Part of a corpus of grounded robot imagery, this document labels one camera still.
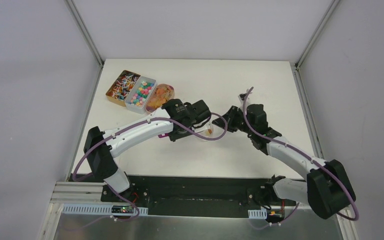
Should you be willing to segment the clear plastic jar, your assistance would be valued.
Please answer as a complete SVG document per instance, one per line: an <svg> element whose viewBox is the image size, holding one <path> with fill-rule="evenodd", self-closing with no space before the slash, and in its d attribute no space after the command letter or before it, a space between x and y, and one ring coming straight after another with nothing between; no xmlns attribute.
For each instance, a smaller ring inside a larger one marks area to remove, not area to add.
<svg viewBox="0 0 384 240"><path fill-rule="evenodd" d="M195 137L200 142L207 142L207 138L212 139L216 137L214 134L214 126L210 121L205 124L199 124L194 128L194 132L198 134L198 136Z"/></svg>

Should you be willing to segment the magenta plastic scoop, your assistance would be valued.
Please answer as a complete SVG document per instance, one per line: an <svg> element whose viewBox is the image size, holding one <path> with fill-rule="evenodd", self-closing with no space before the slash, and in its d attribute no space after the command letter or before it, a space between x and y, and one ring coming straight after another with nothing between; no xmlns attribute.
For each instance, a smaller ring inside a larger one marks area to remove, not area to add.
<svg viewBox="0 0 384 240"><path fill-rule="evenodd" d="M159 137L159 138L166 138L166 137L169 137L169 133L159 134L158 137Z"/></svg>

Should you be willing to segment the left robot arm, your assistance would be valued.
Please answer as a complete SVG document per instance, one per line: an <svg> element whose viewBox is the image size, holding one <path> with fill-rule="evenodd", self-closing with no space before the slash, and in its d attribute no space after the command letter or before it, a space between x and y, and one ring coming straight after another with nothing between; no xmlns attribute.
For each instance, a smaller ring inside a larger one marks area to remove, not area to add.
<svg viewBox="0 0 384 240"><path fill-rule="evenodd" d="M132 184L127 174L115 163L115 158L129 148L161 135L174 142L190 136L211 117L211 111L203 100L195 103L170 99L140 120L123 127L100 130L91 128L83 147L92 175L107 183L120 202L132 198Z"/></svg>

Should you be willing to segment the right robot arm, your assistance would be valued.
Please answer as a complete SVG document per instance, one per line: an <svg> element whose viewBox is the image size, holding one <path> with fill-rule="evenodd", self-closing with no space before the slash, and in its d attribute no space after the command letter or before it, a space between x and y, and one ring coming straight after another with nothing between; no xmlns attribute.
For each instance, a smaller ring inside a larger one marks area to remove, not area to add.
<svg viewBox="0 0 384 240"><path fill-rule="evenodd" d="M263 200L276 205L283 199L309 205L322 219L328 219L348 206L354 206L356 194L341 162L312 158L308 153L289 144L282 134L269 126L262 104L251 104L243 111L232 106L212 124L228 132L247 134L252 145L297 172L303 181L273 176L265 184Z"/></svg>

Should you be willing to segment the pink gummy candy box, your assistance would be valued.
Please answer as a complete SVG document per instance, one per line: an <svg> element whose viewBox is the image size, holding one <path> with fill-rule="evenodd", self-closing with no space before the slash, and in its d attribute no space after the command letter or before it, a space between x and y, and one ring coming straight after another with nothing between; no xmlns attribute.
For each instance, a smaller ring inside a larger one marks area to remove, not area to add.
<svg viewBox="0 0 384 240"><path fill-rule="evenodd" d="M145 110L149 113L154 112L160 108L163 104L174 98L175 90L171 85L161 83L156 86L155 91L147 101Z"/></svg>

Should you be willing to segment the yellow lollipop box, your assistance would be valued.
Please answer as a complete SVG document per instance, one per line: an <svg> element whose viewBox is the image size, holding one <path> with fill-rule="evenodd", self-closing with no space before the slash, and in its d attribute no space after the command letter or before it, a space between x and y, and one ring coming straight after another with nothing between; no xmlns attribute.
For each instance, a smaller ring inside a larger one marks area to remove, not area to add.
<svg viewBox="0 0 384 240"><path fill-rule="evenodd" d="M140 77L140 74L123 70L111 87L106 91L106 98L111 103L125 107L126 98Z"/></svg>

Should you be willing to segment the right aluminium frame post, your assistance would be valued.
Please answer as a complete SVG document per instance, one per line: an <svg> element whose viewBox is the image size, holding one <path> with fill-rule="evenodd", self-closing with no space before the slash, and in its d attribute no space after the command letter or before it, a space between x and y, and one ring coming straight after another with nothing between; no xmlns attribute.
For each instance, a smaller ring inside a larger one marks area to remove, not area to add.
<svg viewBox="0 0 384 240"><path fill-rule="evenodd" d="M308 43L306 44L304 50L302 51L301 55L299 56L298 60L296 61L296 63L294 64L296 70L298 71L301 66L303 65L303 63L305 62L305 60L307 59L308 55L310 54L312 48L314 47L314 45L316 44L318 38L321 36L324 28L326 27L326 25L328 24L330 18L332 17L332 15L334 14L337 6L341 3L342 1L341 0L331 0L326 11L324 12L324 14L322 15L319 23L317 24L314 32L312 33Z"/></svg>

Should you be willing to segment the aluminium frame post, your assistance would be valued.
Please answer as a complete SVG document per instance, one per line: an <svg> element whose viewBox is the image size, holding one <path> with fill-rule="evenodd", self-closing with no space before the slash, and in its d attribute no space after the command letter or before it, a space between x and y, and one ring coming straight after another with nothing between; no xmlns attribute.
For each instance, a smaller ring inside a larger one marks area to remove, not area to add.
<svg viewBox="0 0 384 240"><path fill-rule="evenodd" d="M314 32L312 33L308 43L306 44L304 50L302 51L301 55L299 56L298 60L296 61L296 63L294 64L296 70L298 71L301 66L303 65L303 63L305 62L305 60L307 59L308 55L310 54L312 48L314 47L314 45L316 44L318 38L321 36L324 28L326 27L326 25L328 24L330 18L332 17L332 15L334 14L337 6L341 3L342 1L341 0L331 0L326 11L324 12L324 14L322 15L319 23L317 24Z"/></svg>
<svg viewBox="0 0 384 240"><path fill-rule="evenodd" d="M77 5L74 0L64 0L68 11L70 12L77 28L79 29L86 45L88 46L91 54L93 55L96 63L102 69L104 67L105 61L103 60L102 55L100 54L92 35L90 34L85 21L82 18L80 11L77 8Z"/></svg>

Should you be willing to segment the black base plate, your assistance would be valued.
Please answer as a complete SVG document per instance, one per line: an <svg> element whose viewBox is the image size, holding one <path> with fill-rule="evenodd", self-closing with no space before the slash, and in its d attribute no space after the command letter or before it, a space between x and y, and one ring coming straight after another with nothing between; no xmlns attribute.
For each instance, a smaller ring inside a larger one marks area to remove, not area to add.
<svg viewBox="0 0 384 240"><path fill-rule="evenodd" d="M129 175L129 180L122 196L150 216L243 219L253 210L288 214L297 205L270 197L268 178Z"/></svg>

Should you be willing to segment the left aluminium frame post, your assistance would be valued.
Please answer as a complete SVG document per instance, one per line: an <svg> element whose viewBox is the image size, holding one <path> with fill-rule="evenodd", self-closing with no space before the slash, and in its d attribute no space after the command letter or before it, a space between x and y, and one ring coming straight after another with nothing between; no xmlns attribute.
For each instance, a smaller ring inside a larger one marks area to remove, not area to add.
<svg viewBox="0 0 384 240"><path fill-rule="evenodd" d="M68 11L70 12L77 28L79 29L86 45L88 46L91 54L93 55L96 63L102 69L104 67L105 61L103 60L102 55L100 54L92 35L90 34L85 21L82 18L80 11L77 8L77 5L74 0L64 0Z"/></svg>

